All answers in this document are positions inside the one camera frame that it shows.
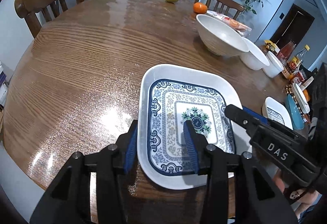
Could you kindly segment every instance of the doorway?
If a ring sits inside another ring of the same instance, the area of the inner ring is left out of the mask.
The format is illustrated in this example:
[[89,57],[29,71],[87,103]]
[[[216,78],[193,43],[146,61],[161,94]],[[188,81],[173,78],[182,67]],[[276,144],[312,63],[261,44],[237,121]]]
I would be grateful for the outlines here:
[[290,40],[298,45],[310,29],[314,20],[315,18],[307,11],[293,4],[270,40],[280,49],[288,44]]

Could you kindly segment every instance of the orange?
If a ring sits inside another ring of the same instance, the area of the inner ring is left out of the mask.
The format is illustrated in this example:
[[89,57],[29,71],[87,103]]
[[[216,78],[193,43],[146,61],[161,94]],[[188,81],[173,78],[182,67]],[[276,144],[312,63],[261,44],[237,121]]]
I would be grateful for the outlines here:
[[309,96],[309,94],[308,94],[308,92],[307,92],[307,90],[305,89],[305,90],[303,90],[303,93],[304,93],[304,95],[305,95],[305,99],[306,99],[306,101],[310,101],[311,100],[311,98],[310,98],[310,96]]
[[197,13],[197,14],[205,14],[205,13],[207,13],[208,8],[205,4],[197,2],[193,6],[193,11],[194,11],[194,13]]

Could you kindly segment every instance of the blue plate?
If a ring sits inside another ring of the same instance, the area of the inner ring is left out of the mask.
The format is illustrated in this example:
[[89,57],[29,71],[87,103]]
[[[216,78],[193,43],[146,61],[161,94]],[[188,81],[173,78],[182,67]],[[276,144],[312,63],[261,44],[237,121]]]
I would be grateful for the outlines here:
[[290,94],[288,94],[287,97],[285,98],[285,106],[289,115],[291,116],[293,129],[294,130],[303,129],[304,128],[303,119],[301,117],[299,109],[295,104],[295,101],[292,99],[292,96]]

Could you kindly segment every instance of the metal bolt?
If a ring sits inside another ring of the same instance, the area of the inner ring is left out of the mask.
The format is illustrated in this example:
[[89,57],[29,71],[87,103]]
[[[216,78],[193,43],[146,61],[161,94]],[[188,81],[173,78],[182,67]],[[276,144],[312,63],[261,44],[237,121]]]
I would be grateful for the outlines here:
[[76,152],[73,153],[73,158],[74,159],[78,159],[80,156],[81,156],[81,152],[76,151]]
[[108,149],[109,150],[116,150],[117,149],[117,145],[116,144],[110,144],[109,146],[108,146]]
[[247,152],[247,151],[246,152],[243,152],[243,157],[248,160],[248,159],[252,158],[252,153]]
[[213,145],[213,144],[209,144],[209,145],[206,146],[206,148],[207,148],[207,150],[209,150],[209,151],[214,151],[214,150],[216,149],[216,146]]

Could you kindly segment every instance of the round dining table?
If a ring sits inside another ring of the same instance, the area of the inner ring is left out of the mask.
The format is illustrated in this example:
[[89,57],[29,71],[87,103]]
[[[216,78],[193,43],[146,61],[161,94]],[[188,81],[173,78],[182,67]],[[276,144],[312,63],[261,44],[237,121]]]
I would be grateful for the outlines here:
[[[239,57],[207,50],[192,1],[88,0],[46,23],[20,60],[4,110],[6,151],[46,189],[73,152],[98,152],[128,131],[138,118],[142,77],[158,64],[217,74],[243,106],[259,114],[267,97],[285,97],[282,76],[270,79]],[[96,221],[94,183],[92,175]],[[200,220],[205,186],[162,188],[135,162],[121,180],[121,192],[129,223],[190,224]],[[233,178],[228,215],[235,216]]]

